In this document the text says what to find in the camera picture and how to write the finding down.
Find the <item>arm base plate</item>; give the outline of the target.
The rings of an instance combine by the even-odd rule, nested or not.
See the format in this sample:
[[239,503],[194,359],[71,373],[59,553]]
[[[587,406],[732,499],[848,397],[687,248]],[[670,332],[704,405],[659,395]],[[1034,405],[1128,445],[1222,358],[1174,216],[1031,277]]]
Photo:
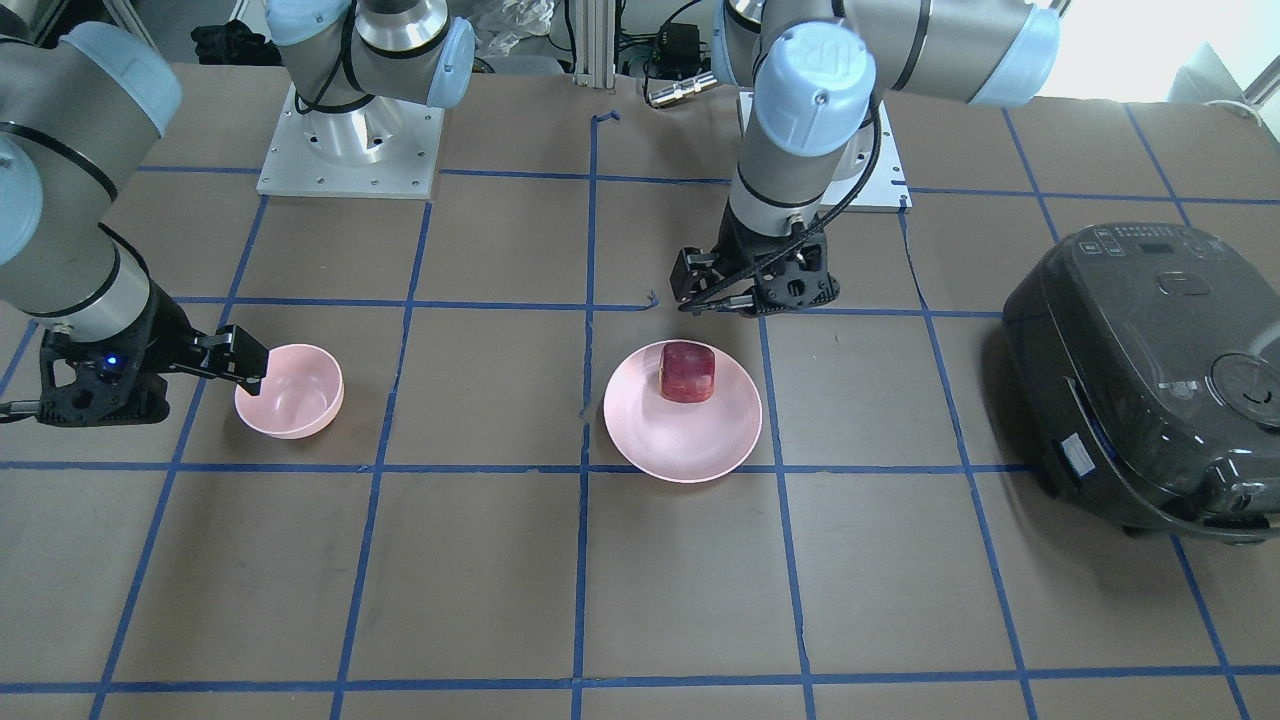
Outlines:
[[820,209],[827,211],[842,200],[855,183],[864,176],[869,181],[859,195],[845,208],[846,211],[896,213],[913,206],[910,190],[893,129],[890,123],[888,108],[879,99],[874,101],[879,118],[879,156],[870,164],[873,137],[870,124],[860,128],[851,143],[845,149],[833,177],[820,200]]
[[288,88],[256,183],[276,197],[428,201],[440,150],[440,108],[375,97],[349,113],[300,113]]

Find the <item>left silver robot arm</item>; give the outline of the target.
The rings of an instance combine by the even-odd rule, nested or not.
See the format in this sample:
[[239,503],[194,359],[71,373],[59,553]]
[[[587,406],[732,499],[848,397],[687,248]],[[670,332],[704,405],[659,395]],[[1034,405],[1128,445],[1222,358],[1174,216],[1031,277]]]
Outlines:
[[840,293],[826,227],[879,165],[887,92],[1016,108],[1044,86],[1062,18],[1033,1],[722,1],[712,72],[751,106],[716,245],[682,249],[682,313],[764,316]]

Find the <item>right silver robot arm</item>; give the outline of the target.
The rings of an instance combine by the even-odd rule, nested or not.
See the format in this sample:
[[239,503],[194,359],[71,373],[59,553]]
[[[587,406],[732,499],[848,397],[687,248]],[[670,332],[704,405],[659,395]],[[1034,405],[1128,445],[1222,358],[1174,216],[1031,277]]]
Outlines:
[[[265,20],[325,161],[381,159],[397,102],[453,108],[474,72],[475,29],[444,1],[269,1]],[[115,26],[86,22],[54,47],[3,37],[3,301],[44,328],[40,395],[5,402],[5,423],[154,424],[173,373],[243,398],[280,379],[246,329],[196,329],[105,224],[182,97],[163,56]]]

